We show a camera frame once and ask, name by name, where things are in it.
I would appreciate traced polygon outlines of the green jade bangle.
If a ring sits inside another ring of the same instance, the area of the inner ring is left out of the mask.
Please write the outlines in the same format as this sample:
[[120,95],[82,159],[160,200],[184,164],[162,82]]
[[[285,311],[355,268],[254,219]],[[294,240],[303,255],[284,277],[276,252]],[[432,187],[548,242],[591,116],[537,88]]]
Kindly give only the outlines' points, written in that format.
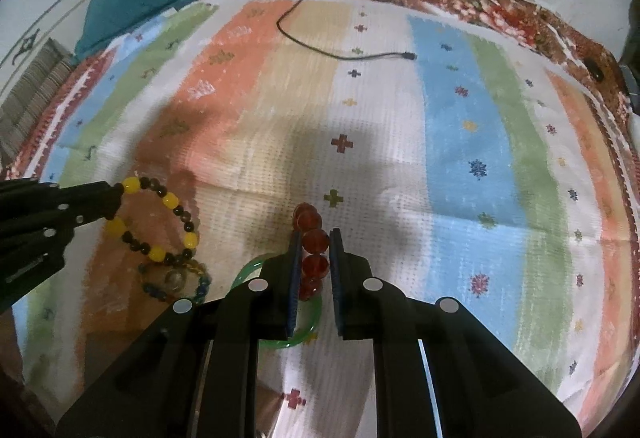
[[[236,274],[230,290],[248,280],[255,279],[259,271],[262,270],[264,262],[271,257],[274,257],[274,254],[262,254],[247,262]],[[264,349],[288,349],[314,340],[318,336],[322,315],[321,293],[317,292],[306,301],[299,301],[298,314],[303,316],[303,321],[296,323],[296,328],[291,337],[287,340],[262,340],[260,347]]]

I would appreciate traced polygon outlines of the striped grey folded blanket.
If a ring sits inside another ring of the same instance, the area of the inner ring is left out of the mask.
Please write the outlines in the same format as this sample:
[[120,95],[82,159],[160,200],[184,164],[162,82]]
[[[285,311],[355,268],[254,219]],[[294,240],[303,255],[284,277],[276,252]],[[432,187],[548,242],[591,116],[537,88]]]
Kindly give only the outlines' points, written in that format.
[[13,163],[54,94],[73,72],[74,56],[47,39],[1,104],[1,166]]

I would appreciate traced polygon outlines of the striped colourful cloth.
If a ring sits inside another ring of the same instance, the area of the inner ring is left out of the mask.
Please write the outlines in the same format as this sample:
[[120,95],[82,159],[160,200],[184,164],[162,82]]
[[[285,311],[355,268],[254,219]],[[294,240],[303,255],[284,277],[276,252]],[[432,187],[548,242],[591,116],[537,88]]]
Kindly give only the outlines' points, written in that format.
[[358,0],[206,0],[59,86],[13,177],[159,180],[193,214],[209,299],[285,249],[299,203],[380,278],[451,295],[591,432],[637,368],[634,153],[563,65]]

